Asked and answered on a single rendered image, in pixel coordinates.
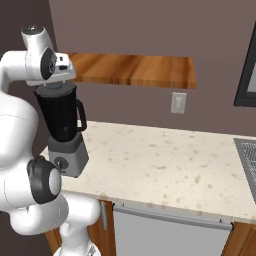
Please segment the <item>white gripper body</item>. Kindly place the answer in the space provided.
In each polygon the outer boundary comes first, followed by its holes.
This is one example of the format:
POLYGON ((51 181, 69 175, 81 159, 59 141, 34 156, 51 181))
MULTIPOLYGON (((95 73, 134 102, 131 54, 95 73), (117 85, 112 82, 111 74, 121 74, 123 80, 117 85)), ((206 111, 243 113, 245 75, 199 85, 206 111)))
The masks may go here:
POLYGON ((37 86, 40 84, 49 84, 49 83, 54 83, 54 82, 59 82, 59 81, 71 80, 71 79, 74 79, 75 77, 76 77, 76 72, 73 67, 65 69, 65 70, 60 70, 59 68, 57 68, 49 79, 37 80, 37 81, 27 81, 27 84, 29 86, 37 86))

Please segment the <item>grey blender with black jug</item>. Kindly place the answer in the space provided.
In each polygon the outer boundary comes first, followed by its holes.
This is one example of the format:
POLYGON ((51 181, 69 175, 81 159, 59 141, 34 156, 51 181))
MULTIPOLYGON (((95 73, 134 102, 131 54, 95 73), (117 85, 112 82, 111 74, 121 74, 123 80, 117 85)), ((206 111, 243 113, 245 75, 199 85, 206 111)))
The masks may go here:
POLYGON ((64 176, 78 178, 89 156, 82 132, 87 120, 82 102, 77 99, 73 82, 39 85, 34 93, 50 132, 50 161, 64 176))

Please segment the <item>wooden cupboard door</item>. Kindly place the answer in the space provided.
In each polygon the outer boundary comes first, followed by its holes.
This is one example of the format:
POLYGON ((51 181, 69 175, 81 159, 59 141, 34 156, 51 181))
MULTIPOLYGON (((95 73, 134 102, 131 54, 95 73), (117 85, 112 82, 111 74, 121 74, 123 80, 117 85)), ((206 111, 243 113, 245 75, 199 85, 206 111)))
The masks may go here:
MULTIPOLYGON (((92 242, 98 247, 101 256, 117 256, 114 230, 113 203, 111 201, 101 200, 106 203, 106 212, 108 220, 108 229, 104 230, 101 216, 97 222, 88 227, 88 234, 92 242)), ((45 233, 52 256, 57 256, 56 251, 62 244, 59 229, 45 233)))
POLYGON ((221 256, 256 256, 256 224, 234 222, 221 256))

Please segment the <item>black framed window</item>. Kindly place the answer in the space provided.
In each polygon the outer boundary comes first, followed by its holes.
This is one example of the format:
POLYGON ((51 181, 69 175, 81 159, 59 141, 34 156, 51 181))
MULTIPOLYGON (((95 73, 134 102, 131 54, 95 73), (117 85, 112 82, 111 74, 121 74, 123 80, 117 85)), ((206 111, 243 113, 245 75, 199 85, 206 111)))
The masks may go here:
POLYGON ((234 105, 242 107, 256 107, 256 92, 249 90, 253 70, 256 63, 256 30, 253 30, 245 63, 242 69, 234 105))

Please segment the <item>grey dishwasher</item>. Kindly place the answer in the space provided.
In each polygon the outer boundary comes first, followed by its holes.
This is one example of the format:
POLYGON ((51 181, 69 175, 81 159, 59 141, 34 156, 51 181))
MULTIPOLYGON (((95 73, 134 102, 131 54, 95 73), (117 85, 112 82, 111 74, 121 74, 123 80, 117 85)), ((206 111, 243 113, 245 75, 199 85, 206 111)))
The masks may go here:
MULTIPOLYGON (((121 205, 173 215, 153 209, 121 205)), ((221 256, 231 232, 160 221, 115 211, 113 215, 117 256, 221 256)), ((222 219, 208 220, 205 217, 195 218, 187 215, 178 217, 225 223, 222 219)))

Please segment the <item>wooden wall shelf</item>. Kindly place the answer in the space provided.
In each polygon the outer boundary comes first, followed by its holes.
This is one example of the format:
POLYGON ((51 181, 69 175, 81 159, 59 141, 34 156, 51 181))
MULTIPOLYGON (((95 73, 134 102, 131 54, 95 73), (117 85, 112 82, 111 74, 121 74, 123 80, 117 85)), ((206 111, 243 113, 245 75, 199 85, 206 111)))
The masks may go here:
POLYGON ((76 82, 195 89, 192 57, 69 53, 76 82))

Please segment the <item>white wall socket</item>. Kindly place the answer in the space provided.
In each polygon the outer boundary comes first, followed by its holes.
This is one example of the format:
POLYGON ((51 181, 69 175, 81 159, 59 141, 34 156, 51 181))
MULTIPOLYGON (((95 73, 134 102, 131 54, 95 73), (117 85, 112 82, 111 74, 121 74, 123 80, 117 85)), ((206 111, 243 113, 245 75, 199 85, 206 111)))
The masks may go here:
POLYGON ((171 112, 175 114, 183 114, 186 106, 186 93, 173 92, 171 99, 171 112))

